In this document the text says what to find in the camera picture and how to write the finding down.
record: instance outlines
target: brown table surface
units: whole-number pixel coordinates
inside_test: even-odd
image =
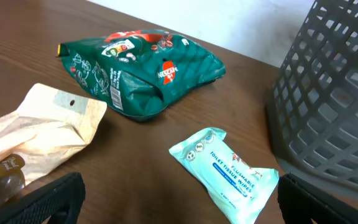
[[[137,29],[163,28],[82,0],[0,0],[0,117],[15,110],[35,83],[89,97],[55,58],[57,45]],[[219,127],[250,165],[283,174],[263,110],[278,69],[196,41],[225,63],[223,79],[192,91],[148,123],[108,109],[88,147],[22,194],[78,171],[86,185],[78,223],[228,223],[168,149],[200,129]],[[283,223],[277,190],[256,223]]]

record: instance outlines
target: white wall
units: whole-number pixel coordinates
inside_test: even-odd
[[[276,67],[281,66],[313,3],[313,0],[89,1]]]

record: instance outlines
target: grey plastic basket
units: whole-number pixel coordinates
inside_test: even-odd
[[[268,112],[285,171],[358,197],[358,0],[313,4],[273,84]]]

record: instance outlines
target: light blue package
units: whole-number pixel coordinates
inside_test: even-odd
[[[275,169],[249,167],[223,142],[225,136],[222,129],[205,128],[169,152],[205,185],[231,223],[254,223],[279,174]]]

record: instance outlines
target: paper bag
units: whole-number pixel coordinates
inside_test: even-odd
[[[0,206],[93,139],[107,104],[35,84],[0,118]]]

